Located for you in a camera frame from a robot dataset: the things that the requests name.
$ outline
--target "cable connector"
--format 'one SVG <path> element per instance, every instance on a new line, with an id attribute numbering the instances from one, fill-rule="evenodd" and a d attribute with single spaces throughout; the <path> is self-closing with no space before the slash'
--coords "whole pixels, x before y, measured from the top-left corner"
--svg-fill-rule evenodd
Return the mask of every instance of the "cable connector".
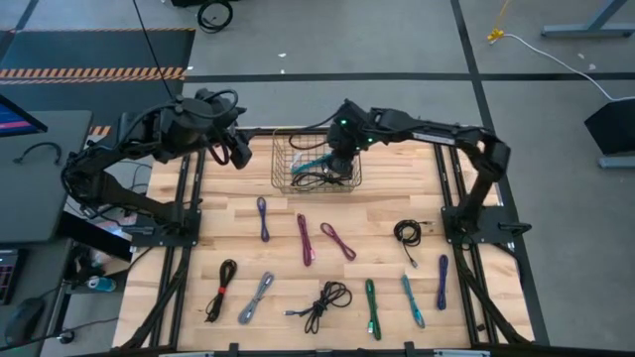
<path id="1" fill-rule="evenodd" d="M 489 41 L 490 43 L 493 43 L 497 41 L 498 39 L 502 38 L 503 36 L 505 36 L 505 32 L 503 30 L 494 28 L 492 29 L 491 34 L 487 35 L 487 41 Z"/>

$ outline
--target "wire basket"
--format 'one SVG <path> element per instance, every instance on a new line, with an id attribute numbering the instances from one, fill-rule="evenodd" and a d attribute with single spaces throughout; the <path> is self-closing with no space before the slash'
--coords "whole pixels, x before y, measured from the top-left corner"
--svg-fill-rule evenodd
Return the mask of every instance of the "wire basket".
<path id="1" fill-rule="evenodd" d="M 351 192 L 361 185 L 361 160 L 353 160 L 350 178 L 330 172 L 323 161 L 330 155 L 327 144 L 314 149 L 297 150 L 289 144 L 289 135 L 278 135 L 272 139 L 271 185 L 282 193 Z M 303 134 L 294 136 L 294 145 L 300 148 L 324 143 L 325 134 Z"/>

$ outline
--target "light blue cable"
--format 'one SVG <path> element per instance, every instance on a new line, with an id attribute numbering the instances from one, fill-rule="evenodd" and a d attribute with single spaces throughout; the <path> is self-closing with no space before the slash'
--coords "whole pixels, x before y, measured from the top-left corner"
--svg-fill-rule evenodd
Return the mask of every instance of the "light blue cable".
<path id="1" fill-rule="evenodd" d="M 415 318 L 415 322 L 421 328 L 426 328 L 426 322 L 424 321 L 424 316 L 421 315 L 421 311 L 417 307 L 417 303 L 415 302 L 415 296 L 413 295 L 413 290 L 410 288 L 410 281 L 408 281 L 408 276 L 404 274 L 401 277 L 401 282 L 404 285 L 404 290 L 406 291 L 406 295 L 408 296 L 408 300 L 410 301 L 410 310 L 413 312 L 413 317 Z"/>

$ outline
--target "computer screen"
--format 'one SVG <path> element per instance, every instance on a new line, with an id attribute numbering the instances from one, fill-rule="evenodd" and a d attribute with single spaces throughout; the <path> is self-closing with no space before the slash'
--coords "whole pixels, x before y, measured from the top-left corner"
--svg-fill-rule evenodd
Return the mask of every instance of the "computer screen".
<path id="1" fill-rule="evenodd" d="M 46 131 L 46 125 L 0 95 L 0 137 Z"/>

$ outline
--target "wooden table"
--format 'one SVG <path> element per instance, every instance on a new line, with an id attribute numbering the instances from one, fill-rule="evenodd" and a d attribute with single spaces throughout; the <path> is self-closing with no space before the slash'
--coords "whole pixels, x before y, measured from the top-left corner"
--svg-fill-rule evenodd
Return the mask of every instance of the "wooden table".
<path id="1" fill-rule="evenodd" d="M 431 145 L 376 145 L 362 155 L 363 183 L 353 193 L 294 195 L 282 195 L 271 186 L 271 138 L 253 139 L 250 147 L 253 158 L 242 171 L 231 165 L 220 167 L 207 155 L 201 194 L 203 222 L 199 243 L 191 253 L 179 350 L 227 350 L 231 342 L 238 342 L 241 350 L 400 349 L 405 341 L 414 341 L 416 348 L 469 346 L 453 255 L 443 233 L 440 208 L 444 203 Z M 448 153 L 444 156 L 450 170 Z M 467 187 L 471 187 L 475 172 L 466 157 L 460 159 Z M 149 195 L 161 201 L 173 200 L 179 166 L 178 160 L 154 165 Z M 457 203 L 453 181 L 450 185 Z M 260 239 L 259 195 L 267 199 L 269 243 Z M 492 190 L 487 203 L 497 201 Z M 309 268 L 303 264 L 297 213 L 307 217 L 316 250 L 317 259 Z M 410 265 L 392 233 L 395 223 L 407 218 L 436 223 L 425 228 L 423 243 L 410 249 L 419 269 Z M 348 262 L 339 247 L 321 233 L 322 222 L 330 223 L 357 252 L 355 261 Z M 164 248 L 155 248 L 129 274 L 114 345 L 130 338 L 155 303 L 164 253 Z M 532 339 L 515 261 L 491 246 L 482 245 L 480 253 L 492 299 L 514 327 Z M 436 305 L 441 254 L 450 259 L 444 311 Z M 228 258 L 238 263 L 237 274 L 227 289 L 219 320 L 205 323 L 205 307 L 218 289 L 219 266 Z M 174 269 L 178 260 L 179 256 L 175 257 Z M 266 271 L 276 276 L 275 282 L 251 323 L 240 325 L 238 313 L 252 299 Z M 410 278 L 425 329 L 416 325 L 410 312 L 400 281 L 404 273 Z M 375 283 L 381 341 L 366 331 L 367 278 Z M 310 306 L 327 281 L 345 283 L 353 293 L 352 304 L 329 308 L 320 320 L 319 333 L 305 334 L 307 317 L 284 316 L 283 311 Z M 480 305 L 473 295 L 472 300 L 481 323 Z M 171 317 L 169 306 L 163 343 L 168 340 Z M 480 340 L 487 341 L 484 332 Z"/>

